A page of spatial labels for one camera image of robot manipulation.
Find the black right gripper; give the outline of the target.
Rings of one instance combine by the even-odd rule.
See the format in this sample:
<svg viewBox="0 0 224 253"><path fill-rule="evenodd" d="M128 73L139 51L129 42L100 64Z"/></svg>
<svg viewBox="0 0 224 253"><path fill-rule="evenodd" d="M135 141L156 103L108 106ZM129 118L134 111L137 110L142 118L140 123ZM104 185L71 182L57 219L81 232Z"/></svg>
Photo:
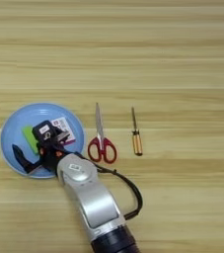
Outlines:
<svg viewBox="0 0 224 253"><path fill-rule="evenodd" d="M39 141L37 143L39 160L36 163L30 162L25 157L22 149L16 144L12 145L14 156L27 173L34 172L38 167L43 167L48 171L56 173L59 161L70 154L70 151L66 150L62 145L68 142L69 136L70 132L67 130L60 133L56 139Z"/></svg>

